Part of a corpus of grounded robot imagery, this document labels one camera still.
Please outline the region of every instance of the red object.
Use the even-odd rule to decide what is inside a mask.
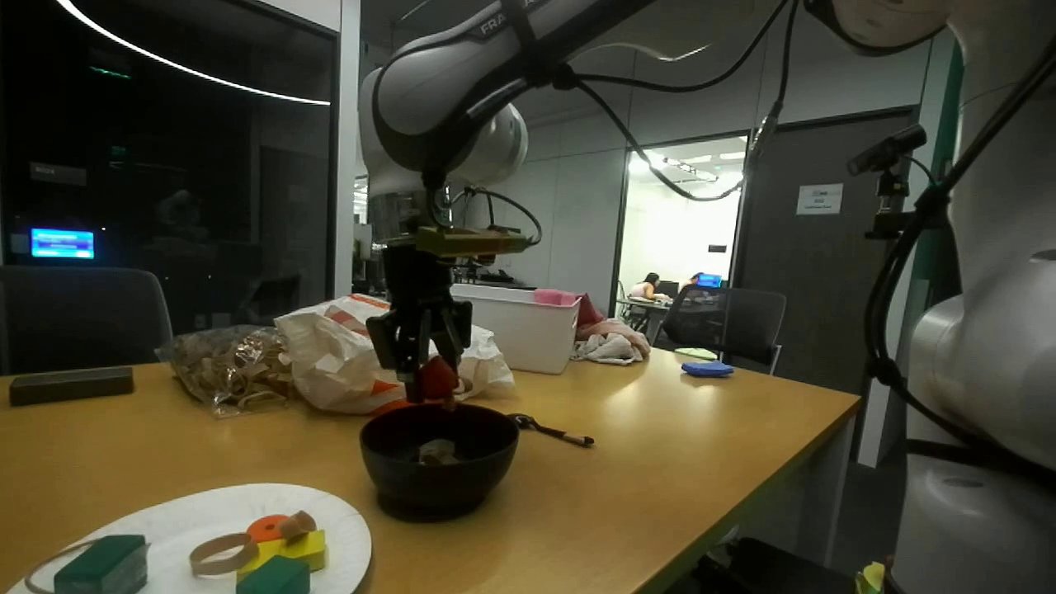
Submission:
[[[433,358],[421,368],[421,400],[449,404],[456,396],[456,386],[458,386],[458,373],[445,360]]]
[[[246,527],[251,543],[280,543],[286,517],[291,517],[291,514],[264,514],[264,517],[257,517],[257,521]]]
[[[595,323],[600,323],[600,313],[595,310],[592,295],[584,295],[577,327],[595,327]]]

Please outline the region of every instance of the cable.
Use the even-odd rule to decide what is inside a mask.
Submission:
[[[530,222],[530,227],[534,227],[534,242],[530,242],[530,246],[540,246],[540,222],[538,222],[521,200],[516,200],[516,198],[509,198],[509,194],[501,194],[501,192],[491,192],[491,188],[466,188],[462,198],[489,198],[489,224],[491,224],[491,227],[497,227],[497,224],[496,224],[496,206],[491,206],[491,200],[510,206],[516,211],[521,211],[521,215]]]
[[[935,184],[935,171],[919,161],[919,158],[912,158],[915,170],[919,170],[919,175],[927,180],[927,184]]]
[[[799,0],[791,0],[790,21],[785,21],[780,93],[776,93],[770,112],[759,118],[755,133],[748,136],[744,165],[755,161],[761,139],[780,125],[780,115],[782,115],[782,110],[785,110],[790,78],[791,78],[794,11],[799,11]]]
[[[897,370],[897,364],[889,352],[889,310],[892,295],[897,288],[897,277],[908,265],[908,253],[915,251],[924,227],[945,215],[950,206],[950,188],[963,180],[963,171],[982,154],[982,149],[993,143],[993,136],[1025,107],[1025,99],[1052,77],[1056,70],[1056,38],[1043,49],[1043,57],[1025,70],[1025,77],[1013,86],[1013,93],[993,110],[993,115],[982,122],[982,130],[973,136],[973,143],[961,151],[961,158],[950,165],[950,171],[931,184],[916,198],[916,211],[912,215],[908,227],[895,238],[880,273],[868,295],[865,306],[865,343],[871,350],[871,373],[892,386],[908,407],[915,407],[924,420],[961,438],[968,450],[981,453],[981,467],[1017,472],[1040,478],[1043,484],[1056,484],[1056,472],[1047,467],[1035,467],[1030,460],[1018,460],[1017,453],[1002,450],[999,442],[977,436],[963,425],[952,425],[950,420],[927,409],[908,386],[908,376]]]
[[[765,38],[765,30],[772,28],[772,21],[790,8],[790,21],[785,21],[785,41],[782,41],[782,77],[780,77],[780,93],[776,93],[776,101],[770,107],[765,118],[755,125],[753,139],[748,139],[748,158],[755,154],[761,136],[772,130],[772,122],[780,118],[780,112],[785,110],[785,96],[790,96],[790,73],[791,73],[791,32],[794,32],[794,11],[799,11],[799,0],[782,0],[776,8],[776,12],[765,21],[765,28],[755,32],[755,41],[748,42],[748,54],[759,46],[759,41]],[[562,78],[557,78],[557,88],[581,88],[592,96],[592,101],[621,130],[621,136],[628,139],[631,151],[653,171],[653,180],[661,180],[661,184],[666,184],[672,194],[686,198],[686,200],[727,200],[729,194],[737,194],[741,188],[741,181],[729,184],[727,192],[719,194],[694,194],[686,192],[684,184],[677,184],[672,180],[666,180],[653,161],[650,154],[643,151],[643,145],[633,139],[633,133],[622,125],[622,118],[616,115],[616,110],[595,88],[588,86],[592,78],[598,77],[581,77],[574,70],[563,70]]]
[[[753,38],[753,42],[740,54],[740,61],[733,61],[719,77],[703,78],[703,84],[689,84],[689,86],[664,86],[664,84],[647,84],[647,78],[628,78],[628,77],[604,77],[604,73],[581,73],[584,84],[604,84],[604,86],[633,86],[633,88],[650,88],[650,93],[703,93],[714,88],[719,84],[727,84],[729,77],[737,77],[748,57],[755,54],[755,46],[765,41],[770,28],[780,21],[780,12],[785,11],[790,0],[780,0],[780,8],[765,18],[761,30]]]

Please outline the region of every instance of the ceiling light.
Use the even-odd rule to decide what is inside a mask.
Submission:
[[[278,101],[296,101],[296,107],[329,107],[328,99],[309,99],[309,96],[286,96],[286,93],[271,93],[271,88],[257,88],[257,86],[245,86],[245,84],[235,84],[235,78],[222,78],[222,77],[212,77],[212,73],[200,73],[200,70],[192,70],[185,64],[175,64],[169,57],[158,57],[152,49],[143,49],[134,42],[130,42],[126,38],[106,30],[101,24],[94,24],[91,18],[87,18],[72,0],[56,0],[72,21],[80,21],[83,28],[94,30],[99,38],[126,46],[130,54],[138,54],[152,64],[163,64],[169,70],[177,70],[185,77],[193,77],[193,78],[203,78],[203,84],[215,84],[215,86],[226,86],[226,88],[238,88],[238,93],[251,93],[251,96],[266,96],[266,99],[278,99]]]

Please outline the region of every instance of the screen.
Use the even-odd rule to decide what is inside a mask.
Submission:
[[[94,231],[87,231],[87,227],[28,227],[28,257],[94,261]]]

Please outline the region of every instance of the desk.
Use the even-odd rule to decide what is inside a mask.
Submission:
[[[365,517],[364,592],[664,592],[744,500],[857,409],[854,396],[744,370],[686,381],[671,352],[647,368],[517,373],[517,389],[483,404],[592,431],[598,450],[526,431],[479,512],[405,526],[374,500],[356,447],[364,420],[300,407],[212,415],[169,368],[134,368],[133,396],[0,409],[0,587],[134,508],[296,482]]]

